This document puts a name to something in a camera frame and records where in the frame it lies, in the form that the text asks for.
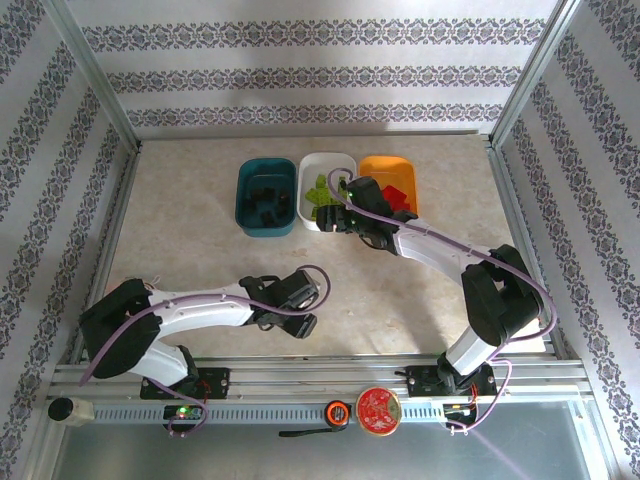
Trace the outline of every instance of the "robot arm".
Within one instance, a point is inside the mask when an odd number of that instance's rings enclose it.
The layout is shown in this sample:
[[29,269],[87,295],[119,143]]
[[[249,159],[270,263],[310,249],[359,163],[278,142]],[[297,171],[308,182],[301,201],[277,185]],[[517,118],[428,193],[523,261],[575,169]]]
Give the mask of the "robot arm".
[[[343,187],[354,206],[404,226],[373,219],[341,205],[318,210],[320,230],[356,233],[370,247],[429,265],[463,288],[469,327],[438,360],[438,376],[450,393],[465,390],[482,364],[539,315],[540,296],[513,274],[441,241],[438,237],[443,235],[415,214],[394,213],[372,178],[360,177]],[[479,251],[528,275],[520,254],[509,245],[495,250],[467,247],[468,252]]]
[[195,362],[185,347],[168,346],[160,341],[163,337],[202,327],[255,324],[261,330],[277,326],[295,338],[306,338],[316,325],[315,315],[280,315],[250,306],[241,299],[298,310],[313,303],[318,296],[315,282],[303,270],[283,280],[275,276],[245,277],[237,284],[199,292],[164,292],[149,288],[140,279],[132,279],[83,313],[80,328],[89,358],[93,360],[130,316],[165,304],[118,337],[93,375],[110,378],[132,372],[188,393],[198,380]]

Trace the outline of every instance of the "glass panel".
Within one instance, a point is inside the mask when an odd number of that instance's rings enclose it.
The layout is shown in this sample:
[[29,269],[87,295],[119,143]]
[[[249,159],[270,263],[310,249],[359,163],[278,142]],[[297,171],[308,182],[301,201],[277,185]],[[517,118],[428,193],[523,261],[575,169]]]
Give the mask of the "glass panel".
[[[291,425],[284,427],[295,430]],[[566,403],[502,404],[477,432],[404,424],[376,438],[344,432],[279,438],[278,426],[209,426],[185,440],[161,426],[67,429],[54,478],[584,479],[588,472]]]

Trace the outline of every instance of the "green object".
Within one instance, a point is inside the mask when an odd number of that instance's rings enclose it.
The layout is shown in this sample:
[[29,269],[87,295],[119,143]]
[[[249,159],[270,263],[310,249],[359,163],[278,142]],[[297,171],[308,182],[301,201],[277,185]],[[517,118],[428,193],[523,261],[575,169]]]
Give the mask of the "green object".
[[[343,181],[346,181],[346,177],[340,177],[340,183],[342,183]],[[343,198],[347,198],[347,191],[341,186],[338,187],[338,192]],[[313,211],[311,212],[311,220],[313,221],[316,220],[316,213],[318,212],[319,207],[341,204],[341,202],[335,200],[331,196],[329,187],[327,187],[327,176],[322,174],[318,175],[318,178],[316,178],[316,188],[312,188],[307,193],[305,193],[304,198],[315,205]]]

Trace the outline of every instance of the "patterned wallpaper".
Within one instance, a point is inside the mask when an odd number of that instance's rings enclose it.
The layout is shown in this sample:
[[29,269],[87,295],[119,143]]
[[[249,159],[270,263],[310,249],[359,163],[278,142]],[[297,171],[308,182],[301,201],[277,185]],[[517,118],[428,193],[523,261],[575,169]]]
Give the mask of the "patterned wallpaper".
[[22,478],[131,156],[37,0],[0,0],[0,479]]
[[639,7],[580,7],[502,146],[625,478],[640,478]]
[[69,0],[138,135],[166,138],[489,133],[555,0],[103,3]]

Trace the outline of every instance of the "plastic bin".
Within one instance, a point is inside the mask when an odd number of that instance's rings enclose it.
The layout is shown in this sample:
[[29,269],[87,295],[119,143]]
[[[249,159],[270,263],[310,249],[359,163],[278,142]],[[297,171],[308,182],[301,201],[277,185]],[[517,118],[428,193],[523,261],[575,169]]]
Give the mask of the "plastic bin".
[[402,157],[376,155],[363,158],[360,162],[361,177],[372,177],[380,185],[380,189],[391,185],[404,193],[410,210],[416,215],[418,211],[418,193],[416,189],[416,173],[413,164]]
[[[288,203],[282,201],[287,195]],[[290,160],[249,160],[238,172],[236,223],[250,237],[283,237],[293,230],[295,198],[296,166]]]
[[[305,198],[309,190],[315,188],[318,175],[329,176],[329,172],[335,168],[347,168],[353,172],[354,177],[357,175],[358,167],[356,161],[345,153],[329,153],[318,152],[310,153],[302,159],[298,168],[298,216],[302,220],[303,225],[314,232],[320,229],[316,225],[315,220],[311,218],[314,205]],[[333,186],[338,188],[338,182],[341,175],[335,175]]]

